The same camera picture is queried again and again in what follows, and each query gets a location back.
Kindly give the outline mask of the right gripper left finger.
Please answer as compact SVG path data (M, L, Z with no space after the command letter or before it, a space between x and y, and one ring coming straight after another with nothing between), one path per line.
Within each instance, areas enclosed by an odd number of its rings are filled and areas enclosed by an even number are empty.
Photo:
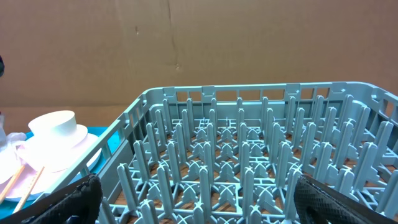
M7 223L94 223L103 199L100 178L86 177L6 218Z

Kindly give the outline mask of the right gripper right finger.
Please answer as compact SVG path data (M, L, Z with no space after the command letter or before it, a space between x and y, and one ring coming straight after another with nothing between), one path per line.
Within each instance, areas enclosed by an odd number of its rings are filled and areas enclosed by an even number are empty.
M397 224L307 175L297 179L294 204L301 224Z

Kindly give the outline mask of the wooden chopstick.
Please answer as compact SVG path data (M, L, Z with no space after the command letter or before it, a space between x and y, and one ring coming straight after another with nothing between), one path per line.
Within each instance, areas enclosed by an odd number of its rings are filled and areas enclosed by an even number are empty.
M10 181L7 183L7 185L1 192L0 203L2 203L4 199L7 197L9 191L13 188L13 186L15 185L16 181L18 180L24 169L25 165L21 165L20 168L18 168L17 172L11 177Z
M31 195L31 192L32 192L33 188L35 187L38 179L40 178L44 168L45 167L43 166L43 167L41 167L41 169L39 171L36 172L35 176L31 180L27 190L24 192L23 196L21 197L21 199L19 200L18 204L16 205L13 213L16 213L16 212L22 210L24 204L26 203L27 199Z

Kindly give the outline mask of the white napkin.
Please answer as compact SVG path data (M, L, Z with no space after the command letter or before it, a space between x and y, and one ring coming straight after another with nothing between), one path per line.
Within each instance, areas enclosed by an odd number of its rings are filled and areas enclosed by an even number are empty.
M5 116L1 114L1 154L14 151L16 146L21 145L27 139L25 133L6 134L4 122Z

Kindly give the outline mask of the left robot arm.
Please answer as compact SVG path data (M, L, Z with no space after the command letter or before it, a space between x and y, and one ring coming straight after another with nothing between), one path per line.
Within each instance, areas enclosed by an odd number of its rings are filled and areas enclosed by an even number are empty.
M2 57L0 56L0 77L4 75L5 65Z

